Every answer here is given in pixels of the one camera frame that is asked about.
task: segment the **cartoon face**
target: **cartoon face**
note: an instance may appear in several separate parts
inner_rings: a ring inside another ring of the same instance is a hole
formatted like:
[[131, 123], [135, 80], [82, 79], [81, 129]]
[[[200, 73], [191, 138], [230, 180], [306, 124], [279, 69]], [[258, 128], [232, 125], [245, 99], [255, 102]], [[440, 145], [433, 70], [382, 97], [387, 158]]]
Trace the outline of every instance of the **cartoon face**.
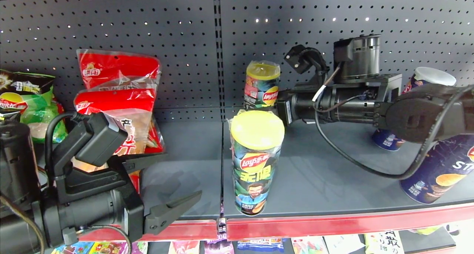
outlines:
[[256, 187], [249, 187], [248, 193], [252, 198], [256, 198], [258, 195], [262, 193], [263, 186], [256, 186]]

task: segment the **black bracket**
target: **black bracket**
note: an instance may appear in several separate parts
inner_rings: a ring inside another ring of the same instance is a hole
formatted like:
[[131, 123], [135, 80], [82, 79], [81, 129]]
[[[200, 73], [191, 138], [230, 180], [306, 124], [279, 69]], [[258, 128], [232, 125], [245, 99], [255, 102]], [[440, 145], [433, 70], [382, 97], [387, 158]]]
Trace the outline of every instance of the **black bracket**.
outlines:
[[143, 233], [159, 234], [194, 206], [202, 194], [203, 191], [200, 190], [187, 197], [151, 207], [150, 214], [145, 216]]

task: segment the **plastic wrap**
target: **plastic wrap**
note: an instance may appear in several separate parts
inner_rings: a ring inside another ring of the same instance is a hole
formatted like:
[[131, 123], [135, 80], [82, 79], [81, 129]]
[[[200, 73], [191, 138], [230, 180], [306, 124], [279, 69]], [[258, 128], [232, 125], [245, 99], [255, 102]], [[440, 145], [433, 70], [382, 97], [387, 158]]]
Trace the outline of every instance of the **plastic wrap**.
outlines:
[[[161, 76], [157, 58], [121, 51], [77, 50], [79, 67], [88, 91], [115, 91], [112, 94], [128, 94], [129, 90], [147, 90], [156, 99]], [[129, 103], [117, 106], [133, 108]], [[150, 119], [146, 153], [165, 151], [164, 140], [154, 118]]]

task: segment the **shelf edge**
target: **shelf edge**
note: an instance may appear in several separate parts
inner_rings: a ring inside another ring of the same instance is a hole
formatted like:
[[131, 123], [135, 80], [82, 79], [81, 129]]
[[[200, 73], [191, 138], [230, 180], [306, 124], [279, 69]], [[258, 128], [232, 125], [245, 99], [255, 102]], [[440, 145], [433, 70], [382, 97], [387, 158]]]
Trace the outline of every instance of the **shelf edge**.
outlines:
[[[188, 220], [175, 221], [163, 232], [154, 234], [144, 234], [137, 241], [159, 242], [174, 240], [215, 240], [217, 239], [216, 220]], [[125, 241], [124, 237], [112, 229], [100, 229], [82, 235], [79, 241]]]
[[364, 234], [471, 219], [474, 203], [366, 214], [227, 219], [227, 240]]

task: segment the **robotic arm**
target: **robotic arm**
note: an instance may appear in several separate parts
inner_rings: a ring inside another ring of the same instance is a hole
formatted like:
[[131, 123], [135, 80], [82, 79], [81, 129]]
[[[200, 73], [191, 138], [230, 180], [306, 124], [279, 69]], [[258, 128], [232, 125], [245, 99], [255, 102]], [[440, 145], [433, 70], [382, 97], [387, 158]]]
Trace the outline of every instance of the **robotic arm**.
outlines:
[[[286, 126], [298, 119], [312, 121], [327, 143], [355, 165], [379, 176], [403, 179], [418, 169], [433, 141], [474, 134], [474, 86], [425, 84], [400, 95], [401, 74], [378, 74], [379, 37], [361, 35], [334, 43], [335, 70], [329, 78], [334, 83], [316, 96], [325, 75], [317, 72], [309, 82], [279, 92], [278, 116]], [[298, 45], [285, 60], [301, 74], [313, 64], [306, 58], [312, 51]], [[404, 173], [381, 173], [354, 160], [325, 136], [320, 123], [332, 122], [372, 124], [422, 146]]]
[[[48, 134], [66, 116], [79, 122], [52, 151]], [[128, 174], [165, 155], [112, 156], [126, 138], [120, 122], [103, 113], [59, 115], [46, 132], [49, 186], [41, 190], [28, 126], [0, 122], [0, 252], [44, 253], [100, 228], [117, 230], [130, 244], [143, 234], [158, 234], [199, 201], [201, 191], [151, 207], [144, 216], [144, 204]], [[87, 173], [73, 167], [72, 157], [97, 167], [107, 162], [108, 168]]]

